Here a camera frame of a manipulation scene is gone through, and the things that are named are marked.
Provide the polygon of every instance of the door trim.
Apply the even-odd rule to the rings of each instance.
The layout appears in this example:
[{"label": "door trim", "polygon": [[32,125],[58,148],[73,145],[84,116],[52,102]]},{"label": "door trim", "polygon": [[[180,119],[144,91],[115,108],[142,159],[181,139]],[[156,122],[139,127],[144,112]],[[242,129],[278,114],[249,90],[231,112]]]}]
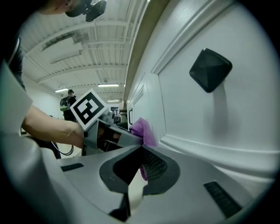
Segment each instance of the door trim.
[{"label": "door trim", "polygon": [[151,70],[151,73],[159,74],[164,67],[172,60],[184,45],[186,45],[195,34],[197,34],[213,18],[220,14],[227,7],[232,5],[234,0],[211,0],[207,1],[192,17],[186,22],[180,32],[174,37],[158,59]]},{"label": "door trim", "polygon": [[144,84],[142,85],[141,89],[137,93],[136,97],[132,100],[133,105],[137,103],[137,101],[141,98],[143,94],[144,94]]}]

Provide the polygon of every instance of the ceiling light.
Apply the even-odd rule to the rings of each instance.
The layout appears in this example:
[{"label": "ceiling light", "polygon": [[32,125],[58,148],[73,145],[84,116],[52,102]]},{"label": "ceiling light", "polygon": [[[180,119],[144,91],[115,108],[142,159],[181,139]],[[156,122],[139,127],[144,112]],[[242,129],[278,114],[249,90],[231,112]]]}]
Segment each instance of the ceiling light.
[{"label": "ceiling light", "polygon": [[66,91],[66,90],[68,90],[67,88],[65,88],[65,89],[59,89],[59,90],[56,90],[56,93],[59,93],[59,92],[62,92],[62,91]]},{"label": "ceiling light", "polygon": [[106,85],[98,85],[98,87],[118,87],[119,84],[106,84]]}]

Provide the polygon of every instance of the black cable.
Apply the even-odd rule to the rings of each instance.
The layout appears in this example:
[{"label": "black cable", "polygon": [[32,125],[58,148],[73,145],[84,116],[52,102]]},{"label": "black cable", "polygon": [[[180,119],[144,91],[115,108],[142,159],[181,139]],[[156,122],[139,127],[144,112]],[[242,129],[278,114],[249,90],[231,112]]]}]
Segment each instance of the black cable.
[{"label": "black cable", "polygon": [[[55,149],[59,151],[59,149],[55,146],[55,144],[54,144],[53,142],[51,142],[51,143],[53,144],[53,146],[55,147]],[[62,155],[70,156],[70,155],[73,153],[73,151],[74,151],[74,145],[72,145],[71,150],[70,150],[69,152],[67,152],[67,153],[63,153],[63,152],[61,152],[61,151],[59,151],[59,152],[60,152]]]}]

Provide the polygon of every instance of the black slot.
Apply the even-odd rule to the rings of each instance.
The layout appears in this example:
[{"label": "black slot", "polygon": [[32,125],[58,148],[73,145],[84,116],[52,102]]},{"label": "black slot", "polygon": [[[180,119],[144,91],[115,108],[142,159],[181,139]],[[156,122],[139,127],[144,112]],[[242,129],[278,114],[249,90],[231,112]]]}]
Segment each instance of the black slot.
[{"label": "black slot", "polygon": [[204,187],[226,218],[233,216],[242,209],[216,181],[205,183]]},{"label": "black slot", "polygon": [[130,217],[130,202],[128,194],[123,194],[121,205],[109,213],[110,216],[125,222]]},{"label": "black slot", "polygon": [[81,163],[75,163],[75,164],[71,164],[71,165],[67,165],[67,166],[62,166],[61,169],[63,172],[69,171],[69,170],[74,170],[74,169],[78,169],[80,167],[83,167],[84,165],[82,165]]}]

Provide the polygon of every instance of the ceiling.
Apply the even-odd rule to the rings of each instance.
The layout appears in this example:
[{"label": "ceiling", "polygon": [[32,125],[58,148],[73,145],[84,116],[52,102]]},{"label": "ceiling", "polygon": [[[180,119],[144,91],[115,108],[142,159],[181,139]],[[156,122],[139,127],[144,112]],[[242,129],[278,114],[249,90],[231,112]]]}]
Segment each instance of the ceiling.
[{"label": "ceiling", "polygon": [[[129,54],[145,2],[107,0],[105,13],[90,23],[85,22],[83,15],[70,18],[65,14],[34,14],[20,33],[23,74],[51,91],[69,88],[80,97],[93,88],[105,102],[121,99]],[[72,44],[62,48],[66,39]],[[74,46],[80,48],[75,56],[50,61]]]}]

